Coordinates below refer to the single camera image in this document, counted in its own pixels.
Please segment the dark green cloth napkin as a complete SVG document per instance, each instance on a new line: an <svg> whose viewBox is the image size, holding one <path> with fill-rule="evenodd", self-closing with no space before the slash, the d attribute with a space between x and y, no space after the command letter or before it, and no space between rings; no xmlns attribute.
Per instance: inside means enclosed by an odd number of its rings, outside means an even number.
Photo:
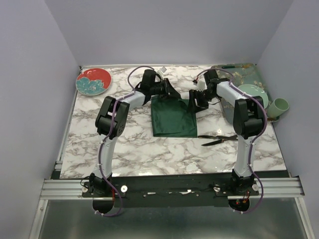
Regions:
<svg viewBox="0 0 319 239"><path fill-rule="evenodd" d="M154 137L197 137L196 114L188 111L188 99L161 98L151 100Z"/></svg>

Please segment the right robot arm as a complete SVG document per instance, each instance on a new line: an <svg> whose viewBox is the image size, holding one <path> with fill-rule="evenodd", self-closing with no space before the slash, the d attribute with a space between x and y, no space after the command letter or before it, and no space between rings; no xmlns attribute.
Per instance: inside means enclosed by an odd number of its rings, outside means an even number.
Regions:
<svg viewBox="0 0 319 239"><path fill-rule="evenodd" d="M255 141L266 130L267 115L261 97L253 97L236 87L230 72L219 69L230 75L231 79L228 79L219 78L216 71L216 68L203 70L193 80L199 85L198 79L204 75L206 89L189 91L188 111L197 113L208 109L208 102L213 98L223 98L233 106L233 128L237 134L238 151L229 189L233 194L241 195L252 188L257 178L253 170Z"/></svg>

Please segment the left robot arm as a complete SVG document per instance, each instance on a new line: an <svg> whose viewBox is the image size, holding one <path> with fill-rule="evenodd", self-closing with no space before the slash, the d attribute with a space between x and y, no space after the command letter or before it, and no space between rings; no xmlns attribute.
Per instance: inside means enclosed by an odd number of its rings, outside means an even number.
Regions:
<svg viewBox="0 0 319 239"><path fill-rule="evenodd" d="M153 96L181 98L169 80L152 68L144 71L142 80L127 95L119 99L105 97L95 121L97 133L102 139L97 166L89 176L90 188L98 196L107 196L115 189L111 184L112 159L117 139L125 129L128 113L144 106Z"/></svg>

